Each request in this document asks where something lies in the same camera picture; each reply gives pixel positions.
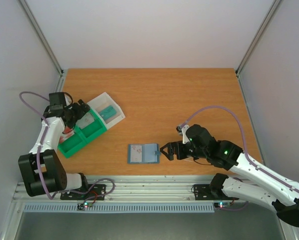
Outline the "white card red marks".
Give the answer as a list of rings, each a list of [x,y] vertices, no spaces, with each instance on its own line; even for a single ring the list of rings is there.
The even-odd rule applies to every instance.
[[[140,144],[131,144],[129,146],[129,160],[131,163],[142,162],[143,147]]]

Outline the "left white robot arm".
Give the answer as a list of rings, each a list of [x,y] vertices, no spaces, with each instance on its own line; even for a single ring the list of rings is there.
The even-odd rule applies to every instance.
[[[58,193],[72,192],[78,199],[90,194],[83,173],[66,173],[58,155],[59,140],[66,128],[73,129],[90,107],[82,100],[74,102],[67,92],[50,93],[43,113],[34,110],[41,120],[41,130],[28,154],[21,155],[18,166],[27,194],[46,195],[53,199]]]

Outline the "teal card holder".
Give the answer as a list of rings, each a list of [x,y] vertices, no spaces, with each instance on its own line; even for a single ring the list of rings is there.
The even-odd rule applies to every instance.
[[[142,162],[130,162],[130,145],[142,145]],[[129,144],[127,148],[127,163],[128,164],[159,164],[160,163],[160,148],[157,143],[146,144]]]

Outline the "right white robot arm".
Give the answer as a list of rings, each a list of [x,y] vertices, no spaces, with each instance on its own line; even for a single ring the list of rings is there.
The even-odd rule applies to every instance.
[[[181,141],[169,142],[160,152],[173,159],[206,159],[212,166],[242,177],[246,184],[226,174],[217,173],[209,184],[214,199],[241,199],[276,213],[283,222],[299,228],[299,182],[288,179],[259,163],[238,145],[228,140],[216,140],[198,124],[177,128]]]

